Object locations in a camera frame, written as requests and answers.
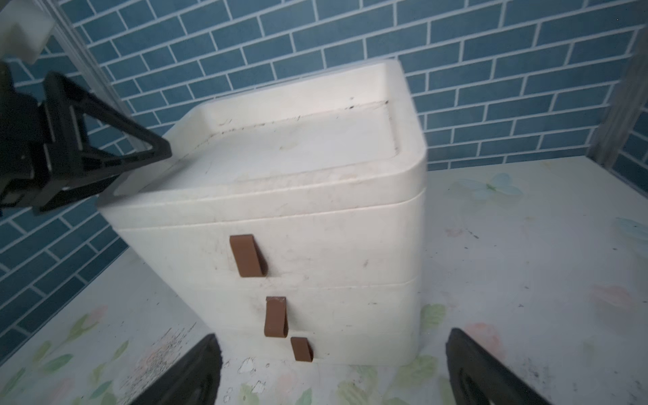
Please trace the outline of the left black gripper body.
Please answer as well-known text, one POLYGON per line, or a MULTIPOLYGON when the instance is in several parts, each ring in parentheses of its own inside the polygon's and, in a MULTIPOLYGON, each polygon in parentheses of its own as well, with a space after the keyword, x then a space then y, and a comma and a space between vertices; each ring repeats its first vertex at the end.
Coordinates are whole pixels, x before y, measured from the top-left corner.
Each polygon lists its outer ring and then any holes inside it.
POLYGON ((10 67, 1 63, 1 206, 49 208, 47 103, 16 91, 10 67))

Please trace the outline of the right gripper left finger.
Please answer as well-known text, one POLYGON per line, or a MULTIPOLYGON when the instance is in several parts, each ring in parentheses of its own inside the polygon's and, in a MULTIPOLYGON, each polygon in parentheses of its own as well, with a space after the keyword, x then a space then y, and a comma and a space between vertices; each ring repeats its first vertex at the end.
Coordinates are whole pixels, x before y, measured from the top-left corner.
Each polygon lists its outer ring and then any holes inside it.
POLYGON ((211 333, 184 354, 131 404, 214 405, 222 367, 222 351, 216 335, 211 333))

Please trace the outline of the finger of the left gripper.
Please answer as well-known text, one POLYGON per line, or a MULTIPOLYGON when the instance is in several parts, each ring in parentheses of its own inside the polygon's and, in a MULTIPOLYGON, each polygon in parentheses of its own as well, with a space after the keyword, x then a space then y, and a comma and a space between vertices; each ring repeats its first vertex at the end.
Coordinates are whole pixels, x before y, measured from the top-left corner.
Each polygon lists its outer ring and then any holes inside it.
POLYGON ((60 209, 102 193, 126 172, 172 156, 168 141, 109 106, 68 77, 50 72, 42 82, 40 103, 44 173, 38 186, 38 211, 60 209), (143 150, 113 153, 89 133, 97 121, 109 133, 135 138, 143 150))

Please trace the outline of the white plastic drawer cabinet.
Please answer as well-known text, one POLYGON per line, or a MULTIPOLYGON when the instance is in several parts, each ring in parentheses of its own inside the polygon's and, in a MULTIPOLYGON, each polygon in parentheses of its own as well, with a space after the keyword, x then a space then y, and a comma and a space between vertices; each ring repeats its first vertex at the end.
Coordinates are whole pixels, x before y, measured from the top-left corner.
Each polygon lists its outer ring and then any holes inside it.
POLYGON ((393 59, 202 103, 97 208, 229 356, 417 355, 427 144, 393 59))

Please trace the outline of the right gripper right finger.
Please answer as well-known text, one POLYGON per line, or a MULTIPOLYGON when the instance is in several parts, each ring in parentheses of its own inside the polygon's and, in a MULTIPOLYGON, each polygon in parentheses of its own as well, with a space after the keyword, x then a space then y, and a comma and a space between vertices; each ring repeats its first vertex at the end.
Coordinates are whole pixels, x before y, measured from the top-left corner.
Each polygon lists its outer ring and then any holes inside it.
POLYGON ((451 330, 445 349, 457 404, 549 405, 463 330, 451 330))

